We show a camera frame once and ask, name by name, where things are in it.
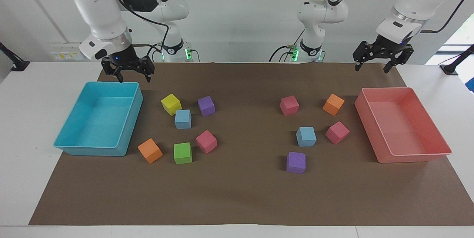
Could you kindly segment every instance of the blue bin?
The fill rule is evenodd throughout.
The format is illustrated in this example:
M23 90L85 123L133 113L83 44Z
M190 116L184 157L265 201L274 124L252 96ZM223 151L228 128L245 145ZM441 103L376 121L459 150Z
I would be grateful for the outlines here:
M123 157L142 101L138 83L86 83L54 147L71 155Z

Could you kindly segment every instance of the red cube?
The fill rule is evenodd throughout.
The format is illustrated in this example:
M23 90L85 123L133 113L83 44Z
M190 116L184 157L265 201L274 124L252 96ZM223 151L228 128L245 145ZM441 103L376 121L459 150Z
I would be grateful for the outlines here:
M326 132L326 137L331 140L331 142L337 145L349 134L349 129L347 129L342 122L337 122L329 128Z
M217 139L209 131L203 132L196 138L199 148L208 154L217 147Z
M298 112L300 105L298 104L295 96L289 96L281 99L280 108L283 112L283 115L291 115Z

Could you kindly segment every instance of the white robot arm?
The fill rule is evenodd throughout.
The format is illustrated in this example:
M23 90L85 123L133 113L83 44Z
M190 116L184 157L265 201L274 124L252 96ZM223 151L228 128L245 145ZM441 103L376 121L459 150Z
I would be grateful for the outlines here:
M321 23L343 22L348 14L344 0L307 1L298 10L298 19L303 23L305 31L298 45L299 61L316 61L319 57L326 32L319 27Z
M373 44L361 42L354 51L356 71L362 64L374 58L390 58L384 68L388 73L393 66L405 64L413 53L408 42L420 33L435 15L437 8L446 0L398 0L390 14L377 27L379 34Z
M102 60L105 72L116 76L119 81L123 81L122 70L143 73L149 81L154 66L148 56L138 58L132 47L127 24L120 14L120 9L125 7L117 3L118 0L74 2L91 30L90 36L80 45L81 52L91 60ZM184 0L120 0L120 3L142 18L158 23L152 25L164 38L161 53L165 61L186 61L189 58L186 42L176 24L171 22L188 16L189 8Z

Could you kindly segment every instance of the blue object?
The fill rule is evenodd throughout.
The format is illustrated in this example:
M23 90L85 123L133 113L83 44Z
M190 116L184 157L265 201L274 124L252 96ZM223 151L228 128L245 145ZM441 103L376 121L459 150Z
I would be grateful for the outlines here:
M86 83L54 146L71 155L124 156L142 101L138 83Z
M312 147L316 143L316 134L313 127L300 127L296 132L299 147Z
M469 89L469 91L474 92L474 78L470 79L470 80L466 83L466 86L467 86L467 88Z
M177 129L191 129L191 111L176 110L174 124L176 125Z

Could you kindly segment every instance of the pink bin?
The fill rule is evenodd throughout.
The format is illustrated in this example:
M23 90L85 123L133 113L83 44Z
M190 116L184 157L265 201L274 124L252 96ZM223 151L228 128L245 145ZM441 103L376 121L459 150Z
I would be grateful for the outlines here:
M380 163L452 153L412 88L362 88L355 107Z

